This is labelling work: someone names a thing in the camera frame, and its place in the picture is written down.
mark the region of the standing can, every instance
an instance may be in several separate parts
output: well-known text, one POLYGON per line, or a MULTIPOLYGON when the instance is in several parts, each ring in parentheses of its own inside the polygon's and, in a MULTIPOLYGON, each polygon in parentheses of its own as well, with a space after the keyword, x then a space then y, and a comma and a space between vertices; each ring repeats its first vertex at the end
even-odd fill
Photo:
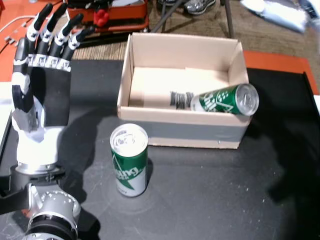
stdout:
POLYGON ((249 83, 230 86, 197 95, 191 100, 191 110, 253 115, 259 106, 259 95, 249 83))
POLYGON ((116 188, 127 197, 142 194, 147 187, 146 131, 132 123, 120 125, 111 134, 110 146, 116 188))

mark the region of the sneaker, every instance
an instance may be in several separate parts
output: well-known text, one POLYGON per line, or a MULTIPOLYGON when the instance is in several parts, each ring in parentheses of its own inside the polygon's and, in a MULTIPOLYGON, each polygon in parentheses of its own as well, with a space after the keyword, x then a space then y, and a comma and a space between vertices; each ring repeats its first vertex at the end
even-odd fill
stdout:
POLYGON ((184 5, 184 10, 192 15, 200 15, 215 3, 216 0, 190 0, 184 5))

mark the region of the box flap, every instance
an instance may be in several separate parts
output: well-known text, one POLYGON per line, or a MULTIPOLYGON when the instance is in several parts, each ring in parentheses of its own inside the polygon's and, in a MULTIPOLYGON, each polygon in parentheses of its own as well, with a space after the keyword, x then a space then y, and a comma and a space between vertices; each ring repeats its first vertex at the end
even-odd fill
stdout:
POLYGON ((249 77, 241 42, 238 42, 236 48, 234 49, 228 76, 230 85, 249 83, 249 77))
POLYGON ((129 97, 130 97, 129 94, 130 94, 131 80, 133 75, 133 63, 130 60, 131 59, 130 55, 132 55, 132 52, 130 51, 131 46, 132 46, 132 41, 131 41, 131 36, 129 35, 126 48, 125 48, 121 82, 120 82, 119 94, 118 94, 118 99, 116 104, 118 114, 119 114, 120 106, 128 106, 129 97))
POLYGON ((165 33, 133 33, 135 67, 228 71, 235 39, 165 33))

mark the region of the green can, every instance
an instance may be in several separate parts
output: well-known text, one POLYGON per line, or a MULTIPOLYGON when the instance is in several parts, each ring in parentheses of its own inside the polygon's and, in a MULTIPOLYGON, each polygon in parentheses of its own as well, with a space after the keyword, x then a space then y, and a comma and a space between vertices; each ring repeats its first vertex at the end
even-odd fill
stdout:
POLYGON ((110 146, 116 188, 127 197, 142 194, 147 187, 146 131, 132 123, 118 126, 111 134, 110 146))
POLYGON ((259 95, 251 84, 240 84, 197 95, 191 100, 191 110, 253 115, 259 106, 259 95))

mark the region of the open cardboard box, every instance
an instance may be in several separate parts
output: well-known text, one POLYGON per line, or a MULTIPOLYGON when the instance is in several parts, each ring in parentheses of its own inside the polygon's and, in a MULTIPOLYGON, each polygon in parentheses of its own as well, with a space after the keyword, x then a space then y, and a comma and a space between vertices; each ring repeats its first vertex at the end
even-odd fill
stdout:
POLYGON ((200 94, 248 82, 242 45, 235 39, 133 33, 124 56, 118 117, 143 127, 150 145, 236 149, 249 116, 170 109, 170 98, 163 96, 172 89, 200 94))

